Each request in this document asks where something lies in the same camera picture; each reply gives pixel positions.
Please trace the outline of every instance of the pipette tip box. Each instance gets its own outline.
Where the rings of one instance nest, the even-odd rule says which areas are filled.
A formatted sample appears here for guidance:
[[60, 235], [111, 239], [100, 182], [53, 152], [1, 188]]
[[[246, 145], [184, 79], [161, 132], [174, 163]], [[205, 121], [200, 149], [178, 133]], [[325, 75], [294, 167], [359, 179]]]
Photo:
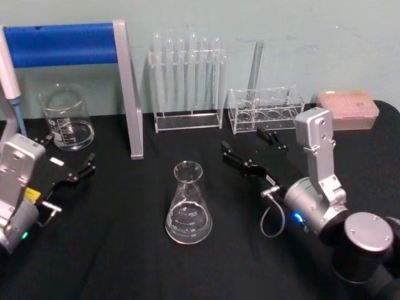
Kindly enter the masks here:
[[366, 91], [326, 91], [318, 94], [317, 106], [333, 115], [333, 130], [371, 129], [379, 109]]

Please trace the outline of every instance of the clear acrylic rack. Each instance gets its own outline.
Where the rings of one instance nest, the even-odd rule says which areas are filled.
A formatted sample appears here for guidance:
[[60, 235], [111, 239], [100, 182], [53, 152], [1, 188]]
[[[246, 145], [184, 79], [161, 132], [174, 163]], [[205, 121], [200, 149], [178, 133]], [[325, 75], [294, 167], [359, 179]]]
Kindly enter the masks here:
[[304, 102], [296, 86], [228, 92], [228, 113], [233, 133], [292, 129]]
[[156, 34], [148, 62], [157, 133], [222, 128], [226, 57], [219, 38]]

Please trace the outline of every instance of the erlenmeyer flask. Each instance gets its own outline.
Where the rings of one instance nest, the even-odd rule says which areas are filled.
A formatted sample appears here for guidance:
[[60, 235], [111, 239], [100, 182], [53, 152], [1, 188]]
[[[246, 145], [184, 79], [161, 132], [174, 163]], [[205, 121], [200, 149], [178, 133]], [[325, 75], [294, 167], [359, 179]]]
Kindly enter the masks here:
[[177, 189], [168, 211], [165, 229], [180, 244], [196, 244], [208, 236], [213, 226], [198, 186], [203, 169], [194, 161], [183, 161], [175, 166], [174, 175]]

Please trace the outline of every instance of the blue padded bar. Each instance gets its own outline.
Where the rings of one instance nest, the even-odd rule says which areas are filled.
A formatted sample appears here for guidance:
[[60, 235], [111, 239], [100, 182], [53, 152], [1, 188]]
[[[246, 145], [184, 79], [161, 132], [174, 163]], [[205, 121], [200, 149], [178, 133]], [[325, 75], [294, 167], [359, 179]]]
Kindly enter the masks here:
[[112, 23], [5, 27], [15, 68], [118, 63]]

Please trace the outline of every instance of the black tablecloth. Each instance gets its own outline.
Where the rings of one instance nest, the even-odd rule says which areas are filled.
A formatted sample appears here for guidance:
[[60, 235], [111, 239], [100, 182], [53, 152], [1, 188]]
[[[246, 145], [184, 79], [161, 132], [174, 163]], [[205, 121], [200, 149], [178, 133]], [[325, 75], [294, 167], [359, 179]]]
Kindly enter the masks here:
[[[400, 114], [377, 102], [372, 130], [335, 132], [336, 175], [348, 207], [400, 216]], [[131, 161], [125, 116], [93, 117], [93, 143], [78, 152], [55, 146], [48, 153], [78, 168], [97, 153], [96, 174], [52, 201], [64, 211], [39, 234], [30, 234], [2, 263], [1, 299], [348, 299], [330, 267], [332, 249], [288, 221], [284, 234], [266, 239], [259, 230], [259, 188], [223, 164], [220, 143], [257, 146], [254, 133], [233, 135], [196, 129], [154, 132], [144, 117], [144, 155]], [[43, 120], [26, 122], [30, 137], [46, 134]], [[306, 173], [294, 130], [279, 132], [290, 156]], [[201, 188], [213, 218], [211, 234], [183, 246], [166, 234], [173, 198], [173, 167], [199, 162]]]

